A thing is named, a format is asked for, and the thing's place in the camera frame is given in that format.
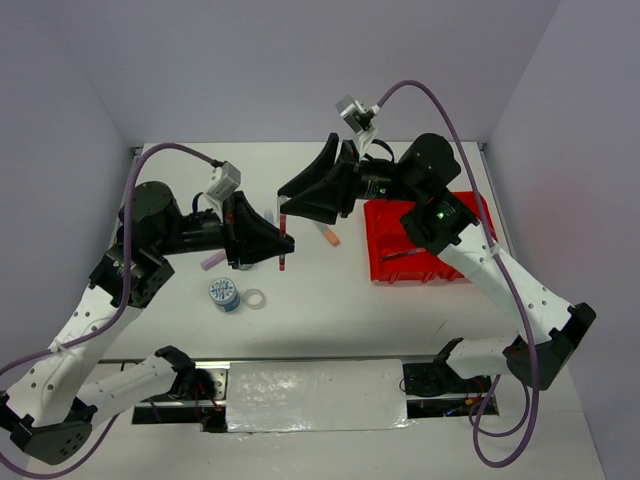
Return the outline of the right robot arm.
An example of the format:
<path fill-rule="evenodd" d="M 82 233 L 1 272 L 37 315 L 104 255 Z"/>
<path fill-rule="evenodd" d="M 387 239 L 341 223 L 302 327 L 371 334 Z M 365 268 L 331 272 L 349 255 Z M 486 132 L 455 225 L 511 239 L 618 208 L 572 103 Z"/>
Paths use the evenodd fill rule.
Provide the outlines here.
<path fill-rule="evenodd" d="M 329 136 L 300 174 L 279 188 L 282 213 L 333 225 L 358 200 L 409 201 L 400 219 L 411 243 L 453 267 L 513 321 L 515 339 L 449 341 L 435 358 L 436 383 L 457 391 L 478 376 L 512 375 L 548 389 L 596 318 L 586 303 L 553 293 L 493 239 L 480 216 L 448 188 L 461 172 L 450 143 L 420 135 L 396 162 L 362 160 Z"/>

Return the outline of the blue gel pen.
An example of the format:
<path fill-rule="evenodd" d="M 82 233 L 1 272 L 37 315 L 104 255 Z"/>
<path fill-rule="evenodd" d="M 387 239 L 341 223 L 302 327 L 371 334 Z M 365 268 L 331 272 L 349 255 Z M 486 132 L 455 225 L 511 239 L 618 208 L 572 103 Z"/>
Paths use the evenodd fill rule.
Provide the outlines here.
<path fill-rule="evenodd" d="M 414 249 L 410 249 L 410 250 L 407 250 L 407 251 L 404 251 L 404 252 L 397 252 L 397 253 L 393 253 L 393 254 L 388 254 L 388 255 L 379 257 L 379 260 L 381 262 L 385 262 L 385 261 L 391 261 L 391 260 L 395 260 L 395 259 L 400 259 L 400 258 L 413 256 L 413 255 L 418 255 L 418 254 L 421 254 L 421 253 L 426 253 L 426 249 L 424 249 L 424 248 L 414 248 Z"/>

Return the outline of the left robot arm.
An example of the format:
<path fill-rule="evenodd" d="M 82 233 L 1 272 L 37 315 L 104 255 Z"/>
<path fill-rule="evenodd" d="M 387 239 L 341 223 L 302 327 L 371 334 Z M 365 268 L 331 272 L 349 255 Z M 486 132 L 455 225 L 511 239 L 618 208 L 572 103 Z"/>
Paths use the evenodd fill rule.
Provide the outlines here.
<path fill-rule="evenodd" d="M 104 254 L 76 310 L 35 363 L 1 397 L 1 426 L 25 454 L 48 465 L 75 455 L 92 430 L 156 395 L 213 396 L 215 384 L 184 352 L 156 350 L 139 364 L 103 380 L 89 378 L 114 340 L 149 306 L 174 273 L 171 255 L 223 249 L 232 267 L 294 250 L 294 240 L 259 215 L 241 191 L 212 209 L 183 215 L 159 181 L 137 186 L 132 200 L 132 253 L 124 238 Z"/>

